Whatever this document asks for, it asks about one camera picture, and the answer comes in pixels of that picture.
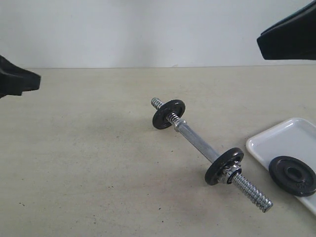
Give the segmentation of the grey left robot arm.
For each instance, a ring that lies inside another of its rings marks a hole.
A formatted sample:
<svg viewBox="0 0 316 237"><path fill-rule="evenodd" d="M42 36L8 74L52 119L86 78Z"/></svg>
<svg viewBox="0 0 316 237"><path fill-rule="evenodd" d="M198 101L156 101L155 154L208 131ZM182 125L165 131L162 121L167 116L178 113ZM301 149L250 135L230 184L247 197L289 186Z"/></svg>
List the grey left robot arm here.
<svg viewBox="0 0 316 237"><path fill-rule="evenodd" d="M0 56L0 97L21 96L23 92L39 90L41 76L22 69Z"/></svg>

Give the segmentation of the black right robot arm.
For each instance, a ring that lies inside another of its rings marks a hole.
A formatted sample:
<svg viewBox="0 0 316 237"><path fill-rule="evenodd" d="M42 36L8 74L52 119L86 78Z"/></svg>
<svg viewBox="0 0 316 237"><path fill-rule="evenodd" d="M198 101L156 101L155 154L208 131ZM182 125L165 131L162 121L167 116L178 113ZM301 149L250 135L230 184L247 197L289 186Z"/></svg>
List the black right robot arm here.
<svg viewBox="0 0 316 237"><path fill-rule="evenodd" d="M265 60L316 59L316 2L263 31L257 44Z"/></svg>

